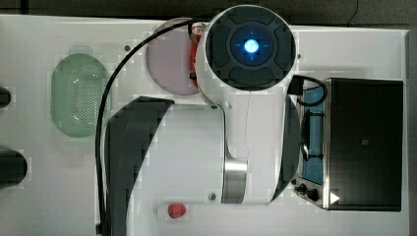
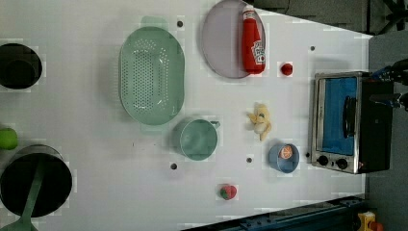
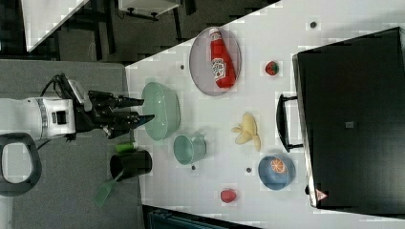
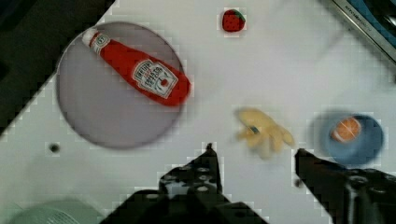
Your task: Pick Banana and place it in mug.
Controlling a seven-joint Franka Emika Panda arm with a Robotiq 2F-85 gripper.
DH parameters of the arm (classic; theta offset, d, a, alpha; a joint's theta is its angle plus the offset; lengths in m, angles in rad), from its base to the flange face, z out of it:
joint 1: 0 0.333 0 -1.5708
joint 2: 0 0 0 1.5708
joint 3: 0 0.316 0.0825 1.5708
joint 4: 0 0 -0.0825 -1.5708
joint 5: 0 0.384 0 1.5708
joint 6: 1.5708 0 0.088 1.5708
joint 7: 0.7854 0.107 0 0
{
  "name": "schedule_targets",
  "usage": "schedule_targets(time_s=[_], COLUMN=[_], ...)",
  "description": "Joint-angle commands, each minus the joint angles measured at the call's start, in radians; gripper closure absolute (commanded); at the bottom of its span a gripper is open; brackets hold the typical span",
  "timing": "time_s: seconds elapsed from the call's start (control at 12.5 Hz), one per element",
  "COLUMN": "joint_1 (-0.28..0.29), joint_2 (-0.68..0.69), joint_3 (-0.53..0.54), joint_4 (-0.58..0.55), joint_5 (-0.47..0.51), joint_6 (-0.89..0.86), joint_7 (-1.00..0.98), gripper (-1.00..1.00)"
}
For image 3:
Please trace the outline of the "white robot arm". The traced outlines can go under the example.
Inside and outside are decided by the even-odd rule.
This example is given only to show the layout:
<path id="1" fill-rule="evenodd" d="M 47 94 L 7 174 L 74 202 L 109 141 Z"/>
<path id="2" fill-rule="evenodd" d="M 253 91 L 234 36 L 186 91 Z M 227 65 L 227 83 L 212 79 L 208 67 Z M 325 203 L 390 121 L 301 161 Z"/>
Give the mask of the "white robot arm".
<path id="1" fill-rule="evenodd" d="M 1 133 L 24 133 L 35 141 L 60 137 L 72 141 L 80 133 L 99 129 L 113 139 L 154 119 L 127 110 L 141 106 L 141 99 L 99 91 L 89 91 L 88 96 L 89 109 L 74 97 L 3 98 Z"/>

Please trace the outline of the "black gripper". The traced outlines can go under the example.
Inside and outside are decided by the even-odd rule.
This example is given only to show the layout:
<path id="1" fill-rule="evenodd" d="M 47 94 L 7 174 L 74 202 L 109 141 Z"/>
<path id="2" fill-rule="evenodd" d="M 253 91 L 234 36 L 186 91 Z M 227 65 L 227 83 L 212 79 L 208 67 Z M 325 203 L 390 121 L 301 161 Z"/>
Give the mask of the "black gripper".
<path id="1" fill-rule="evenodd" d="M 117 114 L 113 112 L 114 108 L 141 106 L 144 103 L 143 99 L 122 97 L 99 91 L 88 91 L 88 96 L 92 106 L 89 111 L 85 110 L 84 105 L 78 99 L 74 101 L 75 131 L 77 133 L 100 129 L 108 138 L 115 138 L 121 135 L 119 130 L 134 130 L 155 117 L 153 114 L 117 117 Z"/>

